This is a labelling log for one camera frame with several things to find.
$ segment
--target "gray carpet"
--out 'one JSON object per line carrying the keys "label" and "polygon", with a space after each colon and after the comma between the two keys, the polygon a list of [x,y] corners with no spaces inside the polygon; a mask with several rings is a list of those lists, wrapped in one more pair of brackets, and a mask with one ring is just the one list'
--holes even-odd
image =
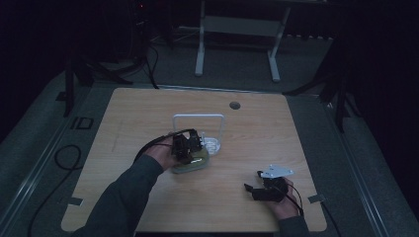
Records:
{"label": "gray carpet", "polygon": [[[267,55],[264,50],[220,49],[209,42],[206,50],[204,75],[195,77],[197,48],[193,43],[179,41],[174,50],[156,43],[158,63],[155,79],[158,85],[216,88],[225,90],[281,93],[294,89],[313,77],[330,41],[322,39],[286,38],[281,43],[278,64],[282,81],[271,80]],[[150,50],[150,61],[155,52]],[[134,81],[133,87],[150,87],[145,73],[137,71],[126,75]],[[2,213],[13,200],[20,184],[48,146],[54,132],[61,126],[66,129],[57,148],[76,144],[81,148],[81,164],[86,159],[100,125],[103,113],[115,88],[114,82],[100,78],[92,89],[76,87],[76,98],[82,100],[70,118],[63,118],[64,105],[55,101],[63,90],[62,75],[52,80],[13,132],[0,146],[0,187]],[[318,88],[308,94],[318,93]],[[343,236],[376,236],[363,205],[348,152],[342,142],[347,141],[351,154],[359,165],[360,173],[374,198],[377,210],[388,231],[387,236],[419,236],[419,225],[383,161],[382,155],[361,118],[345,118],[345,134],[337,132],[330,121],[333,110],[311,96],[288,97],[293,119],[314,184],[326,196],[326,206],[336,220]],[[75,117],[93,119],[91,129],[71,129]],[[71,166],[77,157],[74,149],[59,153],[60,160]],[[67,171],[59,169],[50,158],[41,181],[8,236],[26,236],[36,209],[54,189]],[[68,180],[45,204],[34,222],[33,236],[69,236],[60,228],[60,221],[68,198],[77,183],[80,171],[73,172]],[[328,227],[312,236],[337,236],[326,214]]]}

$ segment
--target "metal stand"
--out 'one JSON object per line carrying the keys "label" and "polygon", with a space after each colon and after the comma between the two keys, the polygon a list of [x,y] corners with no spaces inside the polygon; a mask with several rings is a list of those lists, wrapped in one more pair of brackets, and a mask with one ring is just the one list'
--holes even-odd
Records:
{"label": "metal stand", "polygon": [[71,57],[65,64],[65,91],[59,93],[57,97],[58,101],[65,101],[65,117],[68,117],[74,107],[74,74],[76,74],[80,85],[88,87],[93,85],[94,79],[91,75],[91,68],[88,65],[117,83],[132,84],[132,82],[121,78],[117,73],[108,70],[99,62],[86,56]]}
{"label": "metal stand", "polygon": [[251,35],[261,37],[275,37],[275,43],[268,51],[268,61],[271,66],[272,80],[281,80],[278,70],[277,55],[281,38],[283,37],[285,25],[290,15],[290,7],[287,7],[281,21],[263,21],[253,19],[227,18],[206,15],[206,1],[201,1],[201,22],[200,22],[200,46],[198,48],[197,65],[195,75],[202,76],[204,71],[205,32],[218,32],[228,34]]}

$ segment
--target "person's arm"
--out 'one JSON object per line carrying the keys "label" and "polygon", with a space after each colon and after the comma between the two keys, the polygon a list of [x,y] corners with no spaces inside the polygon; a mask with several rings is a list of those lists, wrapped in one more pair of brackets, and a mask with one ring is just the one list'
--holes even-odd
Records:
{"label": "person's arm", "polygon": [[172,138],[150,147],[102,193],[86,225],[73,236],[132,236],[157,178],[177,162]]}
{"label": "person's arm", "polygon": [[[293,182],[285,178],[289,184],[287,195],[296,201],[293,195]],[[267,201],[267,206],[274,212],[280,225],[281,237],[306,237],[310,236],[304,217],[298,215],[298,209],[295,204],[287,197],[280,202]]]}

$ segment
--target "black tape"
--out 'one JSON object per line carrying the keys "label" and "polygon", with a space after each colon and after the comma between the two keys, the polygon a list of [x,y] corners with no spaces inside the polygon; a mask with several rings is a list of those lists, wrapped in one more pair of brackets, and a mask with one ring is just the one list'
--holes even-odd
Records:
{"label": "black tape", "polygon": [[308,200],[310,201],[310,203],[324,202],[326,201],[326,197],[324,197],[324,195],[315,195],[315,196],[308,197]]}
{"label": "black tape", "polygon": [[74,118],[73,124],[71,125],[70,129],[90,129],[92,128],[93,121],[94,120],[92,118],[76,117]]}
{"label": "black tape", "polygon": [[68,204],[72,204],[72,205],[82,205],[83,204],[83,199],[82,198],[78,198],[78,197],[71,197],[68,200]]}

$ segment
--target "white object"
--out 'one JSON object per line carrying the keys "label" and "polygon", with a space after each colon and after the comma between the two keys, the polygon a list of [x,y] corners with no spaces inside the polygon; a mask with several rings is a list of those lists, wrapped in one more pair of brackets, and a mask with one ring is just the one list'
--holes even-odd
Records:
{"label": "white object", "polygon": [[262,172],[261,177],[274,179],[274,178],[284,177],[284,176],[288,176],[292,174],[293,174],[293,170],[280,167],[277,165],[270,165],[267,170],[264,170]]}

